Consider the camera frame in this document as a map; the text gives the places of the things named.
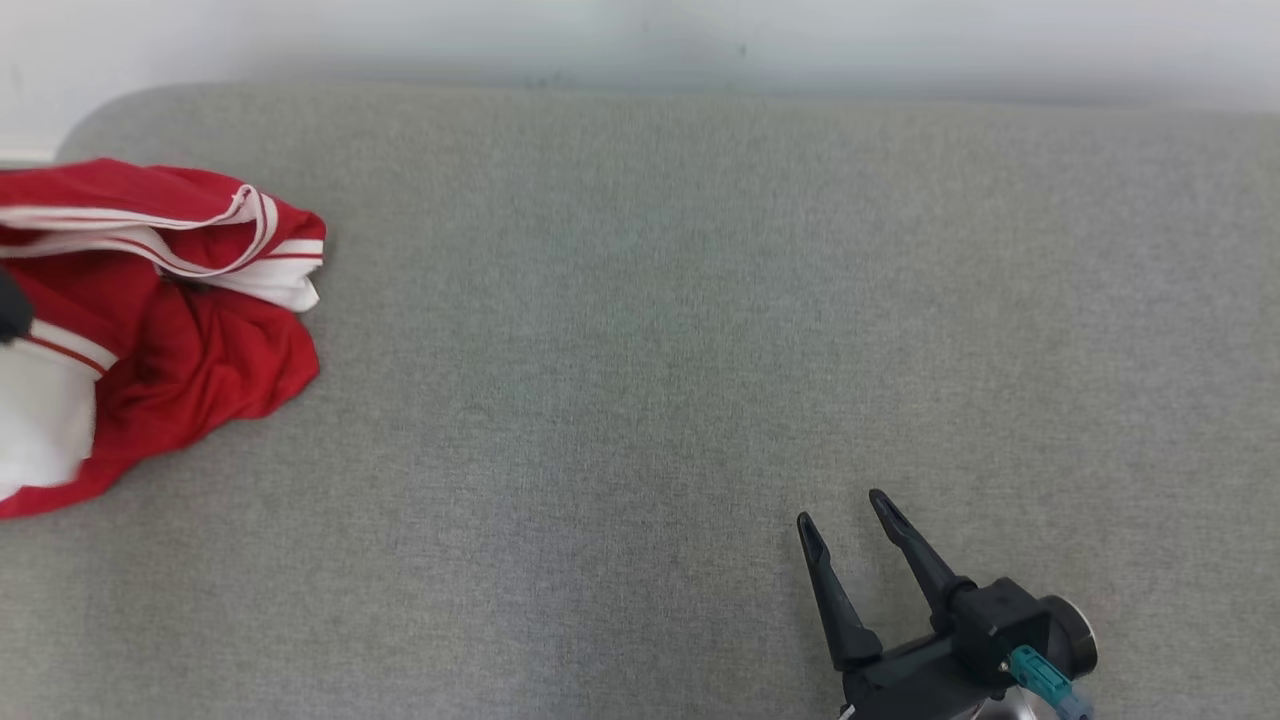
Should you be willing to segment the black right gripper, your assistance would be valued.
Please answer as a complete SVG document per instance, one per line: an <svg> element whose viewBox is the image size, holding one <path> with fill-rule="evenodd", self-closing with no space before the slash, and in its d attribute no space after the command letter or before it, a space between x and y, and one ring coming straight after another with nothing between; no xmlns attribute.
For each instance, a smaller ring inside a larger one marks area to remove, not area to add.
<svg viewBox="0 0 1280 720"><path fill-rule="evenodd" d="M870 489L869 501L920 587L932 629L951 632L954 600L977 584L951 569L886 492ZM951 634L933 634L883 653L881 638L863 625L845 592L809 512L797 515L797 537L831 661L844 673L840 720L977 720L987 702L1010 692L1012 676L1006 667L974 670L955 650Z"/></svg>

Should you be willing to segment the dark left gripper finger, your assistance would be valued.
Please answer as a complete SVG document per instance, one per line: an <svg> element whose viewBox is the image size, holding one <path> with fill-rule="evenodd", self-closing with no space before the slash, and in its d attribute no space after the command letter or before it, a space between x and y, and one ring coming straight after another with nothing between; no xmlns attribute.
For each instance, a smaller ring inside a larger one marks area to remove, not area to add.
<svg viewBox="0 0 1280 720"><path fill-rule="evenodd" d="M0 268L0 346L29 337L35 309L14 275Z"/></svg>

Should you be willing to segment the red basketball jersey white sleeves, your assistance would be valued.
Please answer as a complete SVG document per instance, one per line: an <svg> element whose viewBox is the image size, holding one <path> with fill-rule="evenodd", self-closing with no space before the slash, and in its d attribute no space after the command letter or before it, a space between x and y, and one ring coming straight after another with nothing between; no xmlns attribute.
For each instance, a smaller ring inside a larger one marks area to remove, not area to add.
<svg viewBox="0 0 1280 720"><path fill-rule="evenodd" d="M0 520L266 416L319 372L324 220L211 170L0 170Z"/></svg>

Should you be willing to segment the grey fabric sofa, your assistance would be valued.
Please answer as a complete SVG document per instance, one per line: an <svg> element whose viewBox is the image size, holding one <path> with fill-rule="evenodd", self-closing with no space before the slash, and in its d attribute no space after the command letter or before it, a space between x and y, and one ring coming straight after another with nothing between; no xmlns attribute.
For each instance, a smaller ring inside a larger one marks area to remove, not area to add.
<svg viewBox="0 0 1280 720"><path fill-rule="evenodd" d="M329 225L319 378L0 521L0 720L831 720L808 511L1094 626L1107 720L1280 720L1280 117L156 88L60 159Z"/></svg>

